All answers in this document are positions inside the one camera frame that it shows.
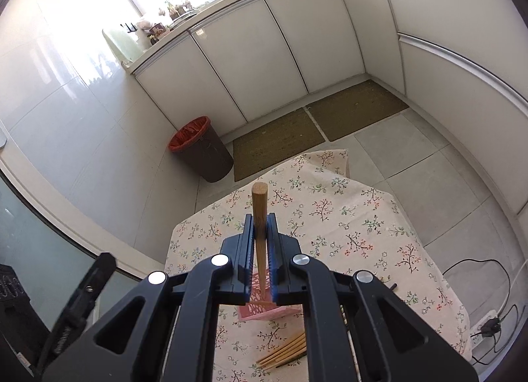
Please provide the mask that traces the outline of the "pink perforated utensil basket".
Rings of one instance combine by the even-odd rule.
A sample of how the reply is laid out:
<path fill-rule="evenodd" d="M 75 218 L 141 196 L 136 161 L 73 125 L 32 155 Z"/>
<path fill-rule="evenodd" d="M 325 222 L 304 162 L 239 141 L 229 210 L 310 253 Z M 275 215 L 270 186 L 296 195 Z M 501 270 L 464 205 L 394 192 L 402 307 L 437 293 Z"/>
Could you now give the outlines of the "pink perforated utensil basket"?
<path fill-rule="evenodd" d="M 271 301 L 269 271 L 266 271 L 264 292 L 260 289 L 258 271 L 252 275 L 250 301 L 237 308 L 238 319 L 242 322 L 253 320 L 271 321 L 287 316 L 297 315 L 303 311 L 301 305 L 278 306 Z"/>

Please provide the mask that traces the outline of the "floral tablecloth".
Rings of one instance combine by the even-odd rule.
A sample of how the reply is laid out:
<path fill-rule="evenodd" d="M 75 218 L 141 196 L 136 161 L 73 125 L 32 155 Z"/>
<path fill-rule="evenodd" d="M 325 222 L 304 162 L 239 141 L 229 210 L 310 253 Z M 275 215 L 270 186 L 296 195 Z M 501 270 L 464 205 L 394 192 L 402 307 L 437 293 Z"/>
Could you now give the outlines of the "floral tablecloth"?
<path fill-rule="evenodd" d="M 296 156 L 266 172 L 269 212 L 278 229 L 331 270 L 366 269 L 464 358 L 472 354 L 467 310 L 422 246 L 396 199 L 347 175 L 345 150 Z M 237 309 L 218 315 L 213 376 L 217 381 L 305 381 L 305 360 L 265 370 L 258 360 L 303 330 L 301 313 L 242 322 Z"/>

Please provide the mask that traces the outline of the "pale green cutting board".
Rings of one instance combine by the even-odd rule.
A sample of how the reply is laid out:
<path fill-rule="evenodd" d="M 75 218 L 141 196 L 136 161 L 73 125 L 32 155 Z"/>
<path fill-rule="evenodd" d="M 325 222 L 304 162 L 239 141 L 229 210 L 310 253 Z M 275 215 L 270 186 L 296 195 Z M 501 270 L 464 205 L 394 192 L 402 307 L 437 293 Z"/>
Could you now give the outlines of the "pale green cutting board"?
<path fill-rule="evenodd" d="M 143 54 L 143 49 L 137 41 L 121 28 L 103 29 L 102 34 L 108 46 L 122 63 L 131 64 Z"/>

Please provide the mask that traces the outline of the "olive floor mat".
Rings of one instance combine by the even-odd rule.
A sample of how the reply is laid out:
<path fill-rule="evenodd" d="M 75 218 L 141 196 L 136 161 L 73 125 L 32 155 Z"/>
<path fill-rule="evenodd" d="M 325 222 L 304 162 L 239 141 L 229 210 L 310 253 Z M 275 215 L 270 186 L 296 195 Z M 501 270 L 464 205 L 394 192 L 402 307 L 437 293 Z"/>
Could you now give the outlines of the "olive floor mat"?
<path fill-rule="evenodd" d="M 290 159 L 324 141 L 304 109 L 279 117 L 233 141 L 235 181 Z"/>
<path fill-rule="evenodd" d="M 329 141 L 341 139 L 406 108 L 405 102 L 372 80 L 308 105 L 308 111 Z"/>

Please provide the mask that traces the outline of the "brown trash bin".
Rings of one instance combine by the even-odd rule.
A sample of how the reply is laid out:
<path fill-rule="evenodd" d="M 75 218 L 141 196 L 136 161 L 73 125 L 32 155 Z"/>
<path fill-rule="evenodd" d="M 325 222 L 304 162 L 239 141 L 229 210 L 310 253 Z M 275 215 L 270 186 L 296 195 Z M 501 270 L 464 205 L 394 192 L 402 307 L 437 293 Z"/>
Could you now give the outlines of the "brown trash bin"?
<path fill-rule="evenodd" d="M 233 157 L 206 116 L 182 127 L 167 147 L 209 183 L 223 179 L 234 165 Z"/>

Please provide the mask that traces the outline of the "white power strip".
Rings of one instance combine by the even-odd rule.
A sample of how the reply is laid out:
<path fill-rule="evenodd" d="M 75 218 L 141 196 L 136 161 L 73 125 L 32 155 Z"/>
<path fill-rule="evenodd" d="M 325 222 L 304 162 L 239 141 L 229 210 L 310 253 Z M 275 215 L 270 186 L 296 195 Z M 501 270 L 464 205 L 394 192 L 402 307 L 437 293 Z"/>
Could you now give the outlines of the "white power strip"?
<path fill-rule="evenodd" d="M 473 348 L 477 347 L 484 339 L 493 338 L 501 331 L 501 323 L 498 312 L 489 310 L 470 331 L 470 340 Z"/>

